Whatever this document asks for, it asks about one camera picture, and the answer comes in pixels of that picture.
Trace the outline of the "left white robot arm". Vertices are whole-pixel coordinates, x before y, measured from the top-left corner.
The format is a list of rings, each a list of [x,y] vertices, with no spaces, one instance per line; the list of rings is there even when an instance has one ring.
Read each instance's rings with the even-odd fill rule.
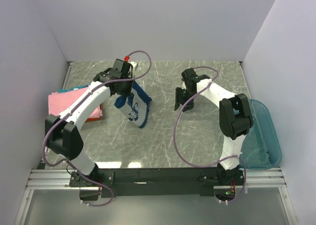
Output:
[[[133,72],[138,63],[116,59],[112,67],[98,73],[87,90],[66,110],[49,114],[45,120],[43,148],[62,155],[81,175],[87,186],[100,182],[99,168],[83,150],[80,130],[91,113],[111,96],[129,96],[134,83]]]

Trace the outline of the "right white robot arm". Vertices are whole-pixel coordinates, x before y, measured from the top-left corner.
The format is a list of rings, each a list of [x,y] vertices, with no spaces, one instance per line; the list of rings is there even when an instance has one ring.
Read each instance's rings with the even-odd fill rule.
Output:
[[[242,144],[253,127],[253,117],[248,98],[245,94],[230,92],[216,84],[215,77],[198,75],[195,68],[189,68],[181,74],[183,85],[175,90],[177,120],[182,113],[194,108],[194,98],[201,95],[219,109],[219,127],[224,135],[222,154],[218,161],[207,167],[217,166],[217,180],[228,185],[240,173],[240,155]]]

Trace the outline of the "blue t shirt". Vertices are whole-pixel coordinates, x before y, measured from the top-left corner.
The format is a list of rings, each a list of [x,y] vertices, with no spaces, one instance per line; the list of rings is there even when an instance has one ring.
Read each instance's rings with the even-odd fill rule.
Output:
[[[149,113],[152,98],[134,81],[129,96],[119,96],[114,103],[116,109],[120,110],[134,125],[144,128]]]

